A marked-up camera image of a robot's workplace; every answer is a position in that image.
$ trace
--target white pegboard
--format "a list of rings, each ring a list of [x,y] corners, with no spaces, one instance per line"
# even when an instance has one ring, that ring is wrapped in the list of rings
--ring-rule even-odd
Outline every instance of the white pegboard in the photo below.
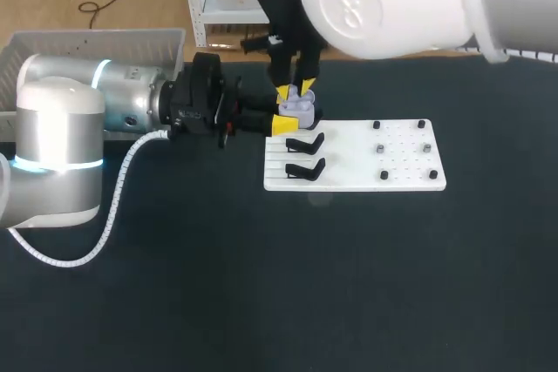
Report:
[[[291,192],[443,191],[446,176],[432,123],[422,119],[424,128],[419,128],[419,121],[321,121],[314,131],[269,138],[263,185],[268,191]],[[289,152],[285,145],[286,139],[312,143],[321,132],[325,141],[314,156]],[[378,152],[379,145],[383,152]],[[326,166],[315,182],[288,179],[288,163],[311,169],[321,158]],[[437,172],[436,179],[431,179],[432,171]],[[388,173],[388,179],[381,179],[382,172]]]

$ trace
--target screw hole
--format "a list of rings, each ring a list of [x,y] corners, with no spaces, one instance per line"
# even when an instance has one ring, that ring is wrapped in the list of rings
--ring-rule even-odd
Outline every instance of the screw hole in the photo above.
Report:
[[[136,120],[136,118],[132,118],[132,117],[125,117],[124,122],[128,126],[136,126],[138,124],[138,121]]]

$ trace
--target black clip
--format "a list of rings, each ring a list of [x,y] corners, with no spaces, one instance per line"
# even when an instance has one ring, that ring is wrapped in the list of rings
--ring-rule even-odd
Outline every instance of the black clip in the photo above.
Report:
[[[307,169],[299,165],[287,164],[285,165],[285,172],[287,179],[304,179],[314,182],[318,180],[325,168],[325,159],[321,158],[313,169]]]
[[[313,156],[318,152],[324,140],[325,135],[323,135],[323,132],[321,132],[318,134],[312,144],[305,143],[300,139],[287,139],[287,141],[285,141],[285,145],[289,149],[289,152],[303,152],[304,154]]]

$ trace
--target white cable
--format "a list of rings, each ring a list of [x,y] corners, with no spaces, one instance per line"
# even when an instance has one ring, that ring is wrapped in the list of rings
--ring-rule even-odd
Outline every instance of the white cable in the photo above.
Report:
[[[479,48],[457,48],[457,52],[464,52],[465,54],[475,53],[482,54]],[[545,63],[558,63],[557,55],[550,52],[537,52],[537,51],[523,51],[523,50],[504,50],[504,53],[510,57],[523,57],[531,60],[544,61]]]
[[[126,173],[133,159],[133,156],[146,142],[151,141],[152,139],[168,139],[168,133],[167,131],[149,132],[148,134],[138,139],[135,143],[133,143],[132,147],[124,157],[122,166],[120,167],[119,176],[116,180],[116,186],[114,188],[114,195],[112,196],[111,209],[108,213],[108,219],[106,220],[105,230],[103,231],[99,239],[99,242],[97,243],[97,246],[95,246],[91,252],[86,254],[81,259],[77,259],[77,260],[52,259],[48,256],[45,256],[44,254],[40,253],[37,249],[32,247],[31,244],[25,241],[25,239],[21,236],[20,233],[17,232],[15,228],[8,228],[8,231],[11,233],[11,235],[14,236],[17,242],[21,244],[25,250],[27,250],[27,252],[30,255],[36,257],[37,259],[49,265],[53,265],[56,267],[77,267],[77,266],[82,266],[85,263],[88,263],[89,261],[93,260],[93,258],[97,254],[99,254],[99,252],[105,245],[109,235],[111,235],[112,225],[114,223],[114,219],[116,218],[116,211],[119,207],[120,194],[122,193],[122,186],[124,185],[124,179],[126,178]]]

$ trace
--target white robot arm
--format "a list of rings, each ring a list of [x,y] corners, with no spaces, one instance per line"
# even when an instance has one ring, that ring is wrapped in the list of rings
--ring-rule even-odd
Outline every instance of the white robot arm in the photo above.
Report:
[[[454,49],[473,37],[492,63],[508,55],[554,61],[558,53],[556,0],[303,0],[303,5],[324,38],[354,57]]]

